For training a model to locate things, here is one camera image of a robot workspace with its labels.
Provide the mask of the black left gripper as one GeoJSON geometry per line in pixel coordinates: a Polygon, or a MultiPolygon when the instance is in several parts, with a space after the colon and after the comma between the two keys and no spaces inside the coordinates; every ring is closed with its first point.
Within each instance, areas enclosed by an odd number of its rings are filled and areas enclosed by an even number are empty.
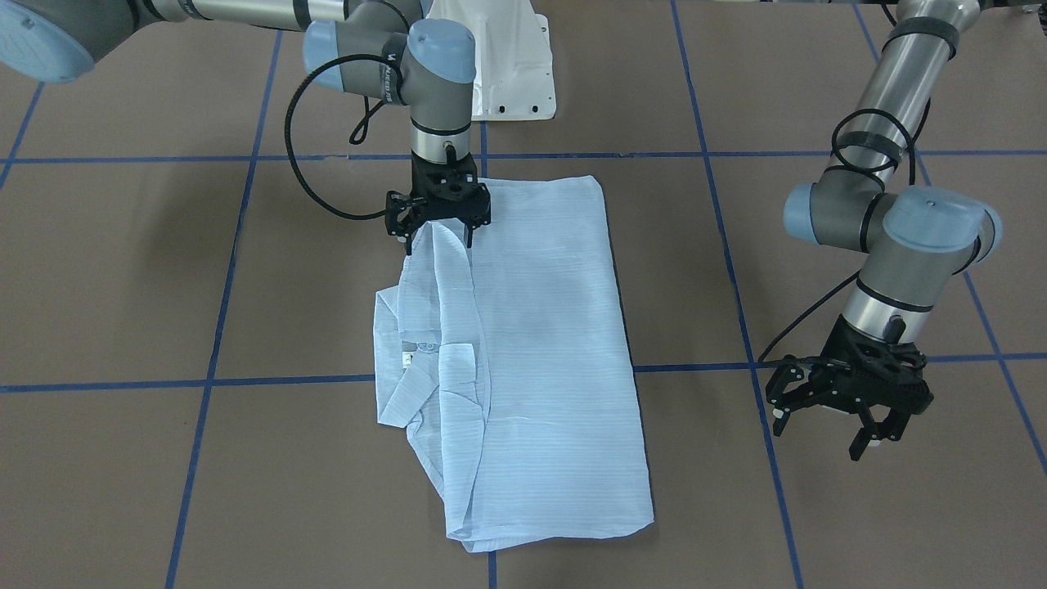
{"type": "Polygon", "coordinates": [[[764,394],[774,408],[771,435],[782,435],[794,411],[820,405],[859,415],[861,427],[848,448],[852,461],[871,445],[900,440],[906,422],[923,414],[932,403],[923,378],[927,358],[915,344],[901,342],[904,329],[900,317],[891,317],[881,340],[838,318],[816,357],[785,355],[770,361],[775,372],[764,394]],[[889,414],[874,420],[874,406],[886,407],[889,414]]]}

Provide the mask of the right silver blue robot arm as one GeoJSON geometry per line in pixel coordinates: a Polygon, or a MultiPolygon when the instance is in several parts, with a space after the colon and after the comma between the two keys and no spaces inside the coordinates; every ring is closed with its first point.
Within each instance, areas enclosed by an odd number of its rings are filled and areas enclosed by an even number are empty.
{"type": "Polygon", "coordinates": [[[464,242],[492,219],[472,155],[474,33],[431,14],[429,1],[4,1],[2,63],[40,83],[71,83],[116,53],[121,65],[146,42],[213,71],[262,62],[265,38],[303,42],[304,80],[283,117],[285,157],[300,189],[330,216],[380,218],[408,249],[422,227],[456,221],[464,242]],[[407,109],[409,179],[374,213],[351,213],[310,186],[293,145],[304,93],[326,87],[366,98],[353,141],[385,106],[407,109]]]}

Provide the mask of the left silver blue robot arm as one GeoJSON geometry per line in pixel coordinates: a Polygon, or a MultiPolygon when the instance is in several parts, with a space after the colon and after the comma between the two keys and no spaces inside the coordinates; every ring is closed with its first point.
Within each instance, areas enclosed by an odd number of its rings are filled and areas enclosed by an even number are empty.
{"type": "Polygon", "coordinates": [[[821,178],[789,194],[783,225],[793,237],[860,251],[866,260],[821,352],[774,361],[764,388],[771,432],[783,433],[805,407],[861,420],[849,456],[897,441],[932,392],[926,355],[916,346],[950,277],[990,256],[1003,227],[989,205],[956,191],[910,182],[889,191],[907,163],[916,173],[915,139],[932,87],[957,55],[961,33],[987,1],[901,1],[856,108],[833,130],[821,178]]]}

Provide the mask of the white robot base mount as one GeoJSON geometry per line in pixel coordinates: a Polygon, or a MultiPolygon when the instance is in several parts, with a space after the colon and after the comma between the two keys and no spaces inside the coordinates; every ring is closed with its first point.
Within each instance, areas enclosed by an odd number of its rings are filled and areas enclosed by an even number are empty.
{"type": "Polygon", "coordinates": [[[549,22],[531,1],[435,1],[430,18],[474,35],[474,122],[532,122],[557,111],[549,22]]]}

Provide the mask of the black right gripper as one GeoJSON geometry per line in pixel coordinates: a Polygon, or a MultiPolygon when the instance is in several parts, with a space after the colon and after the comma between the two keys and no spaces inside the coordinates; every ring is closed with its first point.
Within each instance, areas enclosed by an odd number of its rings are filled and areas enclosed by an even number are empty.
{"type": "Polygon", "coordinates": [[[491,222],[491,196],[478,181],[474,157],[468,153],[450,164],[430,163],[411,154],[411,190],[386,196],[384,224],[402,237],[405,254],[414,254],[416,232],[429,221],[456,219],[465,224],[465,246],[471,249],[476,228],[491,222]]]}

